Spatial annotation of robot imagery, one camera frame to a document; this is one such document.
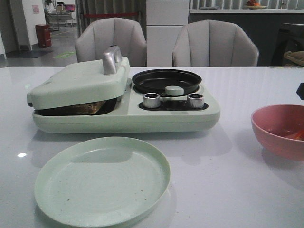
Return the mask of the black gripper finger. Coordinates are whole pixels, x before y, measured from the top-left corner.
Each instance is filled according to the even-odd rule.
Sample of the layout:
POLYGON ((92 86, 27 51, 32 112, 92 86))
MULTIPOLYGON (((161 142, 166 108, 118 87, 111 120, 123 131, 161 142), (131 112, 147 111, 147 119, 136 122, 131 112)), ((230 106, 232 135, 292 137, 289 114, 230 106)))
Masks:
POLYGON ((300 83, 296 93, 301 100, 304 100, 304 82, 300 83))

